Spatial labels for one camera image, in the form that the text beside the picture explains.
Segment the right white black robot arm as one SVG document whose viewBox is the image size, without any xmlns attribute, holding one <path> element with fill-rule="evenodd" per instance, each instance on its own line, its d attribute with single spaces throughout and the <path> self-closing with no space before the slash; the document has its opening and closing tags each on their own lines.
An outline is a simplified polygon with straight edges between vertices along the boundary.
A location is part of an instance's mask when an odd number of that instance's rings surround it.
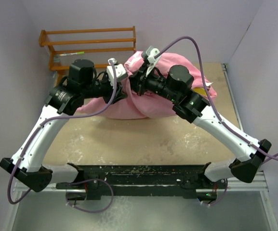
<svg viewBox="0 0 278 231">
<path fill-rule="evenodd" d="M 203 188 L 232 177 L 245 183 L 253 181 L 265 160 L 258 148 L 268 152 L 271 143 L 266 139 L 252 138 L 223 117 L 218 118 L 211 103 L 190 88 L 194 77 L 185 66 L 172 66 L 164 77 L 157 68 L 148 72 L 147 65 L 143 65 L 129 79 L 131 89 L 137 95 L 150 91 L 171 101 L 173 111 L 180 118 L 213 135 L 235 155 L 233 159 L 204 166 L 199 176 L 199 184 Z"/>
</svg>

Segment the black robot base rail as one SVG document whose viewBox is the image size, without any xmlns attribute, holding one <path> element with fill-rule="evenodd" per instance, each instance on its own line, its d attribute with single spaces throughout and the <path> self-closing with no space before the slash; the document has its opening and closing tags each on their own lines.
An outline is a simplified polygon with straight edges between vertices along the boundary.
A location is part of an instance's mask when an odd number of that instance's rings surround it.
<svg viewBox="0 0 278 231">
<path fill-rule="evenodd" d="M 76 165 L 75 185 L 58 183 L 58 189 L 86 193 L 87 200 L 101 196 L 178 196 L 184 199 L 214 201 L 216 191 L 225 189 L 225 180 L 209 181 L 204 165 Z"/>
</svg>

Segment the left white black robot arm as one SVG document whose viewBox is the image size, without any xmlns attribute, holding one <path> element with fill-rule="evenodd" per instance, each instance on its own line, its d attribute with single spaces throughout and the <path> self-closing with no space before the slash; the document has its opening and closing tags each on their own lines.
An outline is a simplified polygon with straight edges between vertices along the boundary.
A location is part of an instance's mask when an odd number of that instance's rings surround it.
<svg viewBox="0 0 278 231">
<path fill-rule="evenodd" d="M 102 113 L 107 107 L 123 97 L 120 82 L 127 77 L 122 64 L 109 59 L 105 78 L 98 80 L 94 63 L 90 60 L 75 60 L 69 67 L 68 76 L 50 90 L 31 133 L 11 157 L 3 158 L 0 166 L 10 173 L 8 189 L 13 179 L 17 179 L 35 192 L 40 192 L 50 183 L 67 182 L 73 189 L 83 185 L 84 177 L 79 169 L 72 165 L 44 166 L 44 157 L 61 128 L 85 99 L 100 98 L 105 106 L 96 113 Z"/>
</svg>

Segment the pink pillowcase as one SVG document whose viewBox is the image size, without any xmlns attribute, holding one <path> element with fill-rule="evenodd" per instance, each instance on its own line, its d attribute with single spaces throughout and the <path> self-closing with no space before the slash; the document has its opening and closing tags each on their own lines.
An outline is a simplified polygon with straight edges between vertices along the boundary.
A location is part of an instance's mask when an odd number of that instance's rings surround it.
<svg viewBox="0 0 278 231">
<path fill-rule="evenodd" d="M 141 54 L 142 51 L 137 51 L 124 63 L 124 68 L 128 76 L 132 75 L 143 64 Z M 182 55 L 166 52 L 161 56 L 160 61 L 156 64 L 156 68 L 158 68 L 161 74 L 166 78 L 169 69 L 173 65 L 183 65 L 189 70 L 190 74 L 194 77 L 191 89 L 203 88 L 200 71 Z M 212 83 L 210 83 L 206 77 L 204 78 L 209 94 L 212 100 L 214 100 L 217 96 L 217 92 L 211 86 Z M 142 119 L 176 115 L 172 110 L 172 102 L 149 91 L 143 96 L 138 96 L 131 90 L 129 78 L 122 81 L 122 86 L 128 97 L 117 103 L 111 104 L 104 112 L 100 113 L 99 116 L 112 119 Z M 103 98 L 93 98 L 86 105 L 79 107 L 76 113 L 93 114 L 103 109 L 105 105 L 106 103 Z"/>
</svg>

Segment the yellow white pillow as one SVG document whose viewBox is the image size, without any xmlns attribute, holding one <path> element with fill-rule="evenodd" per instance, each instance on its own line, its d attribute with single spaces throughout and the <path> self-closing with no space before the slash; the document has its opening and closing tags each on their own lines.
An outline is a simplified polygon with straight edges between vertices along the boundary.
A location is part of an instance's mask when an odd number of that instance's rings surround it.
<svg viewBox="0 0 278 231">
<path fill-rule="evenodd" d="M 200 95 L 202 95 L 202 96 L 207 96 L 206 95 L 206 91 L 205 91 L 204 88 L 193 88 L 193 91 L 198 93 L 198 94 L 200 94 Z"/>
</svg>

